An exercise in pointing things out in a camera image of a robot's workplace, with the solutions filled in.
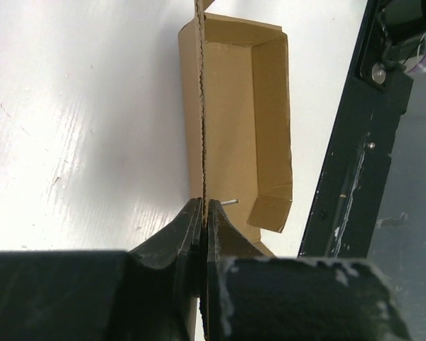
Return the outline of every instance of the metal screw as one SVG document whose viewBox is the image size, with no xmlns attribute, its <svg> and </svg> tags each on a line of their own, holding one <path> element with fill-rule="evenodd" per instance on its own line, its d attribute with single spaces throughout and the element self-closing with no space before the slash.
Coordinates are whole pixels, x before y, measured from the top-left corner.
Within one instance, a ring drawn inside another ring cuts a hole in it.
<svg viewBox="0 0 426 341">
<path fill-rule="evenodd" d="M 233 199 L 233 200 L 223 201 L 223 202 L 221 202 L 221 205 L 227 206 L 227 205 L 233 205 L 233 204 L 238 204 L 238 203 L 239 203 L 238 199 Z"/>
<path fill-rule="evenodd" d="M 382 64 L 376 63 L 372 67 L 372 80 L 377 84 L 383 84 L 386 79 L 386 71 Z"/>
</svg>

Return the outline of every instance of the white surface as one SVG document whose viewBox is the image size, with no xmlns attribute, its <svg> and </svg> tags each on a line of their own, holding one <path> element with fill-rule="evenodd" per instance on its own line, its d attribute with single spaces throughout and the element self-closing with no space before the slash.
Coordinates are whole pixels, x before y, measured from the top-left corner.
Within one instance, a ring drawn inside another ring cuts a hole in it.
<svg viewBox="0 0 426 341">
<path fill-rule="evenodd" d="M 0 250 L 130 249 L 188 200 L 177 33 L 192 0 L 0 1 Z M 366 0 L 217 0 L 290 41 L 295 256 Z"/>
</svg>

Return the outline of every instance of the corrugated cardboard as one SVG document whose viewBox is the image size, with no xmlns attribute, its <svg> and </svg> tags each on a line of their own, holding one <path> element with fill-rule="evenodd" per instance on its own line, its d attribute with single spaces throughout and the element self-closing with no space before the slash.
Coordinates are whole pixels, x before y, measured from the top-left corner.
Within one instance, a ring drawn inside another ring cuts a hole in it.
<svg viewBox="0 0 426 341">
<path fill-rule="evenodd" d="M 288 39 L 281 27 L 205 13 L 178 35 L 191 197 L 220 201 L 259 248 L 292 202 Z"/>
</svg>

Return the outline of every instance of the screw head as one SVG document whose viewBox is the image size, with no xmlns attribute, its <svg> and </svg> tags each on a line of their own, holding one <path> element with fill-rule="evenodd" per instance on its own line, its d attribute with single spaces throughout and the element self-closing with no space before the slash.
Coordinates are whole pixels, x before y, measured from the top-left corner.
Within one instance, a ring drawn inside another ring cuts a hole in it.
<svg viewBox="0 0 426 341">
<path fill-rule="evenodd" d="M 372 80 L 377 84 L 383 84 L 386 79 L 386 71 L 382 64 L 376 63 L 372 67 Z"/>
</svg>

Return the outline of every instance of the black metal frame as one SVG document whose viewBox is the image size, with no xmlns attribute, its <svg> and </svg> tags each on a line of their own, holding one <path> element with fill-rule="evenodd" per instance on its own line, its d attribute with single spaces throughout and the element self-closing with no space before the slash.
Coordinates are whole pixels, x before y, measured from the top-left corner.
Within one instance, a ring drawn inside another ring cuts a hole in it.
<svg viewBox="0 0 426 341">
<path fill-rule="evenodd" d="M 400 68 L 387 70 L 381 85 L 372 79 L 385 48 L 377 20 L 380 5 L 369 0 L 366 6 L 300 256 L 368 254 L 395 132 L 413 83 Z"/>
<path fill-rule="evenodd" d="M 0 253 L 0 340 L 410 340 L 376 270 L 269 259 L 211 200 L 130 252 Z"/>
</svg>

